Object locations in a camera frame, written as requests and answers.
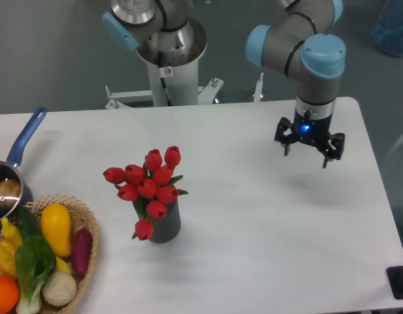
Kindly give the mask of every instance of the eggplant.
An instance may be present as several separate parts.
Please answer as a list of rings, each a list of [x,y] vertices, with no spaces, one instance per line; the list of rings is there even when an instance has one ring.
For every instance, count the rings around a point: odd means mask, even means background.
[[[72,242],[71,265],[78,276],[84,277],[90,263],[92,234],[87,228],[76,232]]]

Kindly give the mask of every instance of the bok choy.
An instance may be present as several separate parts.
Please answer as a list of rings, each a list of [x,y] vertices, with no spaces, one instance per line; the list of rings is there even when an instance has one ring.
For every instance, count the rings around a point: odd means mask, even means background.
[[[56,264],[55,256],[41,235],[29,235],[16,251],[20,300],[17,314],[35,314],[42,305],[40,291]]]

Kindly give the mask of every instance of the blue indicator light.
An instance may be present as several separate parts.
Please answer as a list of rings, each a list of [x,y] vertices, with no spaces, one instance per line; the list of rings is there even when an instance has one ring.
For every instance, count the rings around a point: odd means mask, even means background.
[[[307,124],[304,124],[304,125],[302,125],[302,126],[300,127],[300,130],[301,130],[303,133],[306,133],[307,131],[309,131],[310,128],[311,128],[311,126],[308,126]]]

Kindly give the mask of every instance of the orange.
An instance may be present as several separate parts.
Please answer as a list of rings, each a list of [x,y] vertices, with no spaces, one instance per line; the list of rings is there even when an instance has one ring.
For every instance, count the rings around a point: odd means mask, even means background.
[[[10,311],[20,297],[17,282],[11,277],[0,276],[0,314]]]

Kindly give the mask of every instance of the fake vegetable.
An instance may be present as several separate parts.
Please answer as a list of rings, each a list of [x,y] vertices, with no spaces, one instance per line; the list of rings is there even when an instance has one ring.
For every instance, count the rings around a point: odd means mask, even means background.
[[[72,269],[69,267],[68,263],[58,257],[56,257],[56,270],[64,271],[69,275],[72,274]]]
[[[16,246],[8,240],[0,241],[0,275],[17,277]]]
[[[0,206],[12,207],[17,202],[21,193],[19,182],[10,179],[0,182]]]
[[[10,311],[17,303],[20,291],[16,281],[7,276],[0,276],[0,314]]]
[[[1,224],[3,225],[1,233],[4,238],[15,244],[16,247],[19,247],[23,241],[19,229],[15,225],[10,224],[7,217],[1,219]]]
[[[75,273],[79,276],[85,276],[90,262],[92,249],[92,234],[86,229],[80,229],[75,234],[72,243],[71,264]]]
[[[63,306],[73,300],[77,294],[75,279],[64,271],[56,270],[46,280],[43,287],[44,299],[54,306]]]
[[[36,219],[27,207],[21,206],[17,213],[17,226],[21,234],[21,238],[25,241],[28,236],[40,235],[39,226]]]
[[[52,249],[41,235],[30,235],[16,251],[20,300],[17,314],[37,313],[42,305],[40,290],[56,261]]]
[[[53,253],[60,258],[71,254],[71,215],[62,204],[53,203],[43,209],[41,218],[43,237],[48,241]]]

